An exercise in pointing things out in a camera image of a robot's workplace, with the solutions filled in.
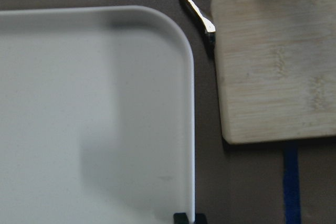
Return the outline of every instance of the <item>gray table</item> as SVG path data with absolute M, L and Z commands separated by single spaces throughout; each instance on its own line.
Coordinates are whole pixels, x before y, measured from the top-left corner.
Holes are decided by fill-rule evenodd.
M 209 10 L 210 0 L 196 0 Z M 214 60 L 178 0 L 0 0 L 0 9 L 144 5 L 170 16 L 187 35 L 195 59 L 196 210 L 215 223 L 284 223 L 279 146 L 223 148 Z M 299 151 L 303 223 L 336 219 L 336 145 Z

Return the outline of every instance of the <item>light wood surface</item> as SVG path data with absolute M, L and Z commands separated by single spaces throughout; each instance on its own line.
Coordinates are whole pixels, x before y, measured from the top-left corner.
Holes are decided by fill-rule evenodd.
M 212 0 L 223 137 L 336 134 L 336 0 Z

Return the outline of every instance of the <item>blue stripe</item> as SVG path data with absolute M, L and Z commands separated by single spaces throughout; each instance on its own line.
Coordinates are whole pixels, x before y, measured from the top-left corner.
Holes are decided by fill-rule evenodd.
M 298 165 L 298 145 L 296 142 L 286 144 L 284 150 L 283 198 L 285 201 L 286 224 L 301 224 L 300 185 Z

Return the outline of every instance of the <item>blue tape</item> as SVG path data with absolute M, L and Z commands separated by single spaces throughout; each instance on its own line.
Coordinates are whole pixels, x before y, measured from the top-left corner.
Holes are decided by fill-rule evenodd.
M 287 143 L 284 150 L 283 198 L 285 201 L 286 224 L 301 224 L 298 145 Z

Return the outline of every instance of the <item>white plastic tray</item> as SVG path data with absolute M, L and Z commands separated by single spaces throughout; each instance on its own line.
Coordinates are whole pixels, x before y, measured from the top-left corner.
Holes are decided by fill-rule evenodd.
M 158 11 L 0 12 L 0 223 L 193 222 L 193 95 Z

